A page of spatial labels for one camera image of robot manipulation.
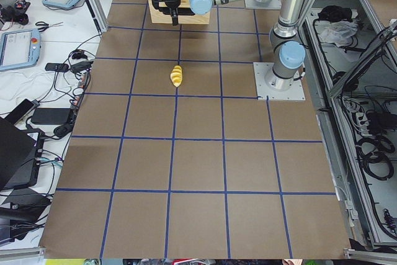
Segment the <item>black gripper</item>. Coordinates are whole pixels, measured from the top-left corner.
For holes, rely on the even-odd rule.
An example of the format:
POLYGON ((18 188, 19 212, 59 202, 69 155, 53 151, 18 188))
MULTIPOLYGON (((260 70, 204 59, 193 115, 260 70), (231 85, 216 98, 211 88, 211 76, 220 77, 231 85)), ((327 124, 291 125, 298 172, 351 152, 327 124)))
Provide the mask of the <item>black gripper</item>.
POLYGON ((163 14, 169 14, 172 19, 172 25, 179 25, 178 7, 181 0, 151 0, 153 7, 163 14))

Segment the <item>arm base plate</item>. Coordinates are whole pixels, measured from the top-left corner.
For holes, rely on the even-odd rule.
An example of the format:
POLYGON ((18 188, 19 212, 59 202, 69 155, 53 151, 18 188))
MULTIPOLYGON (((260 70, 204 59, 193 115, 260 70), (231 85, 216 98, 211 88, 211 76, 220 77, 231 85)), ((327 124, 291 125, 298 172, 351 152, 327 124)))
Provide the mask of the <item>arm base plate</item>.
POLYGON ((246 9, 280 10, 281 0, 244 0, 246 9))
POLYGON ((281 79, 273 72, 274 63, 254 62, 254 76, 259 101, 305 101, 300 73, 281 79))

